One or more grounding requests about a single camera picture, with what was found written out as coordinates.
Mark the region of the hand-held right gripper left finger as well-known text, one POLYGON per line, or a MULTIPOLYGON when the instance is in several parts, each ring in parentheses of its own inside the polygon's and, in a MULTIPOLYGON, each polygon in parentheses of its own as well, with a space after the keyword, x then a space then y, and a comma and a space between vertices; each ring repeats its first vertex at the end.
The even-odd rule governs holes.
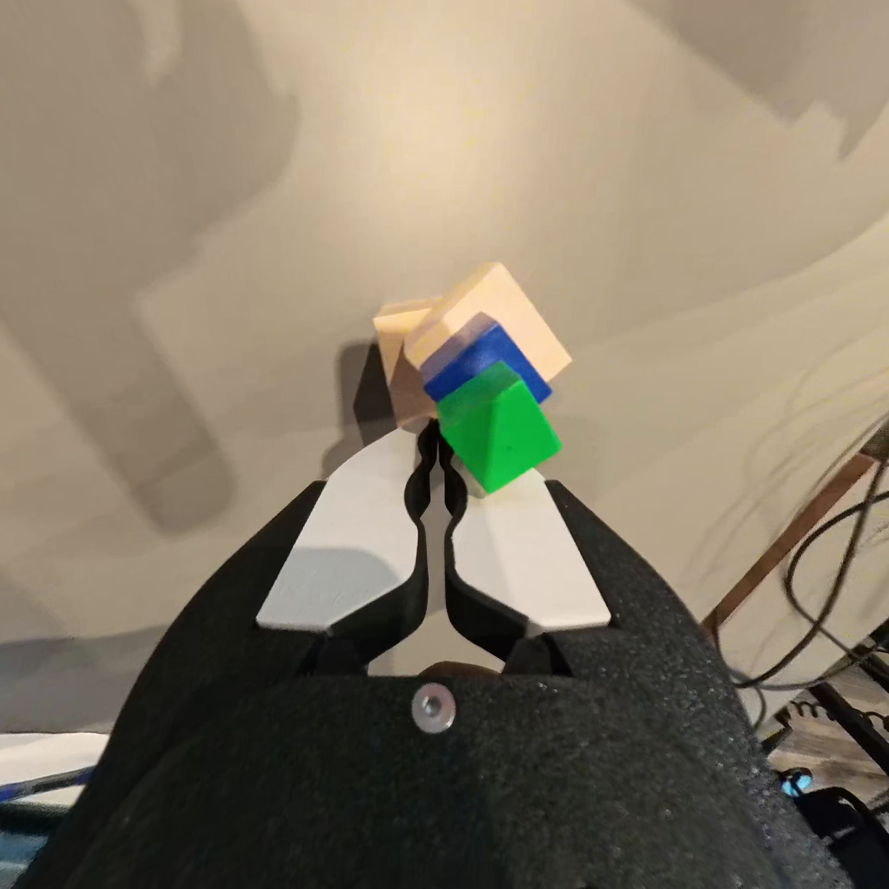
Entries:
POLYGON ((428 607, 423 515, 438 424, 397 428, 323 484, 257 624, 344 639, 373 661, 409 637, 428 607))

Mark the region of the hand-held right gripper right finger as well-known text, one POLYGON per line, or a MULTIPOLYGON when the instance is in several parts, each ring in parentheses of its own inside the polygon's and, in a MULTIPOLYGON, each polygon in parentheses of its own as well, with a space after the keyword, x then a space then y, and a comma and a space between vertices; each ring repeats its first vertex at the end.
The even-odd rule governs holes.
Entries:
POLYGON ((450 514, 445 604, 464 639, 506 661, 523 639, 612 619, 545 476, 531 469, 488 494, 439 437, 450 514))

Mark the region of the green triangular block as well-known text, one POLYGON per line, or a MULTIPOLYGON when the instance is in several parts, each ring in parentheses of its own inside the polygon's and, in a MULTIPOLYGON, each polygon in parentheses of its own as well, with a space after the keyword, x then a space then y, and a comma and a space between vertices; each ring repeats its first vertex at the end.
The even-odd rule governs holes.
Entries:
POLYGON ((503 361, 444 397, 438 419, 443 439, 489 495, 562 448, 529 386, 503 361))

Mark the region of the plain wooden base cube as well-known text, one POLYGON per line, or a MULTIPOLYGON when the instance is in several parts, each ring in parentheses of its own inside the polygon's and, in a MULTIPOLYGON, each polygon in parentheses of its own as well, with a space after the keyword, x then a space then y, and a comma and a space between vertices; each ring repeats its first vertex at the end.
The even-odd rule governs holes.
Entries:
POLYGON ((385 304, 373 318, 395 424, 415 434, 438 413, 436 403, 424 389, 422 372, 406 357, 405 340, 441 299, 436 296, 385 304))

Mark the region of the blue wooden cube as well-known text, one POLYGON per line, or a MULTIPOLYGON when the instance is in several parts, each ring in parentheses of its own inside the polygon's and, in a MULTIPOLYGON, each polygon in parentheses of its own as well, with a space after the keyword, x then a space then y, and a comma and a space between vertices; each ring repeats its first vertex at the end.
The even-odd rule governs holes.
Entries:
POLYGON ((517 373, 540 404, 552 389, 493 317, 477 313, 420 367, 423 390, 435 403, 496 363, 517 373))

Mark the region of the medium plain wooden block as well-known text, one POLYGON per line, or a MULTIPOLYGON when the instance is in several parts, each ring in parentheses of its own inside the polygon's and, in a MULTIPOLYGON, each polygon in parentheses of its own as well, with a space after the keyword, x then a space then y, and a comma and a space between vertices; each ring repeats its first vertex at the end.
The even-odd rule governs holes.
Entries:
POLYGON ((512 274, 490 262, 437 300, 405 339, 407 361, 420 369, 478 314, 500 324, 534 369, 551 382, 572 358, 512 274))

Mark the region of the brown wooden bar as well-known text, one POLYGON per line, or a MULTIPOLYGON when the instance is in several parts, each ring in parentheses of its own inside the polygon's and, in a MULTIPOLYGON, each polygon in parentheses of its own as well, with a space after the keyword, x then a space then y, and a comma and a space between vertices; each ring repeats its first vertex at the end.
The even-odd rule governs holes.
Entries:
POLYGON ((702 620, 702 627, 713 642, 717 642, 718 631, 753 594, 757 587, 773 573, 797 548, 807 535, 828 517, 828 513, 862 478, 876 469, 877 459, 859 450, 828 479, 816 495, 804 505, 788 526, 763 551, 750 566, 738 583, 717 603, 702 620))

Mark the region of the white paper sheet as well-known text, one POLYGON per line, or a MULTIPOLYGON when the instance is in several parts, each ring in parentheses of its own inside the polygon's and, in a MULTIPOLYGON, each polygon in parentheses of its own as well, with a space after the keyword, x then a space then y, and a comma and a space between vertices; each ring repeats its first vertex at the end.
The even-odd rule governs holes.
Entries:
POLYGON ((104 732, 3 732, 2 792, 87 772, 108 740, 104 732))

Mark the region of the blue pen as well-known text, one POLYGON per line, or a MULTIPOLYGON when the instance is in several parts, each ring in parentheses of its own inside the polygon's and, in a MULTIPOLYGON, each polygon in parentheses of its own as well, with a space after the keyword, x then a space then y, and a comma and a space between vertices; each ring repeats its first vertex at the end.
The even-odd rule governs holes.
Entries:
POLYGON ((70 772, 59 772, 6 783, 1 786, 1 803, 69 787, 83 786, 90 781, 93 773, 94 767, 87 766, 70 772))

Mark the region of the black bag with blue clip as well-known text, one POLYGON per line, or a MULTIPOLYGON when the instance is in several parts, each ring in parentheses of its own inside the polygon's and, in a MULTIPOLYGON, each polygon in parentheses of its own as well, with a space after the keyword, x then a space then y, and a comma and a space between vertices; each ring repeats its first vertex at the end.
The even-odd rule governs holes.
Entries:
POLYGON ((888 886, 887 794, 870 805, 843 787, 817 789, 806 768, 773 772, 773 776, 855 887, 888 886))

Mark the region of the black metal frame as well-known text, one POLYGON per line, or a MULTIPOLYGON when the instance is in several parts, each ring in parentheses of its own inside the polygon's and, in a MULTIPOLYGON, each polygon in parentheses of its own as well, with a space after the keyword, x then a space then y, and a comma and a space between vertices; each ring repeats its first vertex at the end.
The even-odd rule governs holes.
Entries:
POLYGON ((853 654, 765 720, 758 734, 767 757, 782 751, 821 770, 887 775, 887 635, 853 654))

